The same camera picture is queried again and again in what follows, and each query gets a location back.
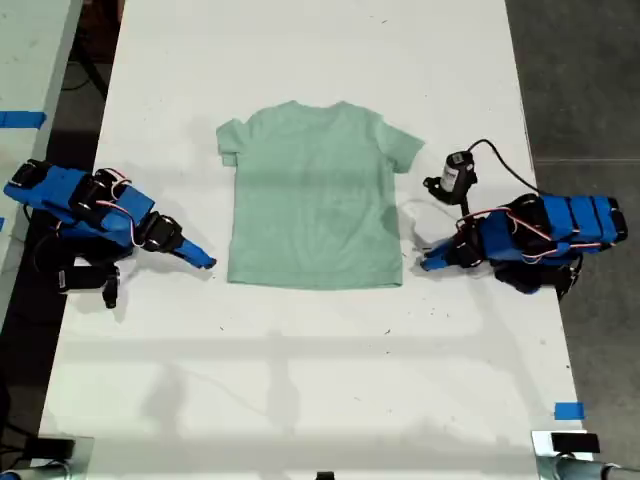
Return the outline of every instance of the t-shirt sleeve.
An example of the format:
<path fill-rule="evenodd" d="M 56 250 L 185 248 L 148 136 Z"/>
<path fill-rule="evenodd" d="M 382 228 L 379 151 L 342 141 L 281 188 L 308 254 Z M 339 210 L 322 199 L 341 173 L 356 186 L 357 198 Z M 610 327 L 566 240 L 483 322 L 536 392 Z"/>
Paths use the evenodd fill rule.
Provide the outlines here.
<path fill-rule="evenodd" d="M 238 165 L 238 154 L 243 153 L 248 144 L 248 128 L 240 120 L 233 119 L 220 125 L 216 130 L 218 153 L 222 164 L 228 167 Z"/>
<path fill-rule="evenodd" d="M 424 145 L 424 141 L 386 124 L 382 119 L 376 125 L 376 140 L 395 173 L 407 173 Z"/>

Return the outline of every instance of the blue painter's tape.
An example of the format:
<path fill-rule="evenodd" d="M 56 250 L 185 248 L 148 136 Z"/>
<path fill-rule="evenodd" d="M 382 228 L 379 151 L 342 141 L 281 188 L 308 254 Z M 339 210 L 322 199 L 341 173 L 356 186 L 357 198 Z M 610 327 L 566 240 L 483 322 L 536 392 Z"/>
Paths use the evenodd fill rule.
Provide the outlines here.
<path fill-rule="evenodd" d="M 558 402 L 554 412 L 556 420 L 584 420 L 582 402 Z"/>
<path fill-rule="evenodd" d="M 0 128 L 40 128 L 46 119 L 44 112 L 0 112 Z"/>

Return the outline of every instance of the t-shirt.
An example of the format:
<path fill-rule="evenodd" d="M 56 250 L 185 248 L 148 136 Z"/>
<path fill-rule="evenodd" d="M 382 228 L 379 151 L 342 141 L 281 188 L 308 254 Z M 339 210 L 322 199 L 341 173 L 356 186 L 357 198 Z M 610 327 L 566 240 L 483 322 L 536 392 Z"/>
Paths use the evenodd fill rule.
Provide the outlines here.
<path fill-rule="evenodd" d="M 307 289 L 402 285 L 394 173 L 424 142 L 366 108 L 292 101 L 217 129 L 236 167 L 227 279 Z"/>

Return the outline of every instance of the white tabletop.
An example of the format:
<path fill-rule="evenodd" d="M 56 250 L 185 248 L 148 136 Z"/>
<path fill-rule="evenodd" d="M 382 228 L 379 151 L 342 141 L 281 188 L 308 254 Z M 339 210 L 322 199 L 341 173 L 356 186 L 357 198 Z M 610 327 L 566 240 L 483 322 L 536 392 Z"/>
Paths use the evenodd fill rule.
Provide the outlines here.
<path fill-rule="evenodd" d="M 0 182 L 35 158 L 44 160 L 82 0 L 0 2 L 0 110 L 45 112 L 40 130 L 0 128 Z M 0 328 L 18 272 L 26 220 L 0 193 Z"/>
<path fill-rule="evenodd" d="M 226 283 L 234 170 L 215 128 L 291 99 L 427 141 L 397 177 L 401 288 Z M 127 2 L 96 164 L 219 263 L 141 252 L 115 312 L 70 297 L 42 432 L 95 437 L 89 478 L 536 478 L 530 431 L 580 427 L 553 419 L 575 401 L 555 293 L 412 269 L 414 230 L 434 241 L 459 215 L 423 178 L 480 137 L 533 180 L 503 0 Z M 476 160 L 472 208 L 524 193 Z"/>

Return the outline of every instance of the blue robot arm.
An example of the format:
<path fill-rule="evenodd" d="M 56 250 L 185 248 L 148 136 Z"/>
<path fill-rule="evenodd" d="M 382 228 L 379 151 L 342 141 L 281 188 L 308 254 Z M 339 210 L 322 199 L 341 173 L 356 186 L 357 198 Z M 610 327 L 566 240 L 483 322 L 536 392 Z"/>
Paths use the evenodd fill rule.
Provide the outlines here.
<path fill-rule="evenodd" d="M 60 277 L 61 291 L 70 284 L 93 288 L 102 278 L 114 275 L 117 280 L 118 271 L 113 265 L 100 270 L 103 264 L 112 263 L 102 259 L 123 258 L 135 247 L 170 253 L 196 268 L 210 269 L 216 263 L 182 235 L 178 222 L 152 211 L 155 202 L 112 169 L 90 174 L 29 160 L 9 180 L 4 193 L 23 205 L 52 214 L 58 220 L 55 237 L 72 245 L 75 256 L 100 265 L 82 274 L 71 267 L 62 269 L 67 275 Z"/>
<path fill-rule="evenodd" d="M 627 225 L 615 199 L 548 195 L 523 180 L 539 194 L 470 214 L 466 194 L 477 182 L 470 150 L 479 143 L 489 144 L 505 165 L 495 146 L 482 140 L 450 155 L 441 178 L 424 182 L 440 201 L 461 205 L 463 217 L 453 237 L 425 254 L 423 269 L 472 268 L 488 260 L 496 278 L 519 291 L 534 293 L 542 285 L 553 285 L 561 298 L 577 280 L 583 254 L 601 252 L 627 238 Z"/>

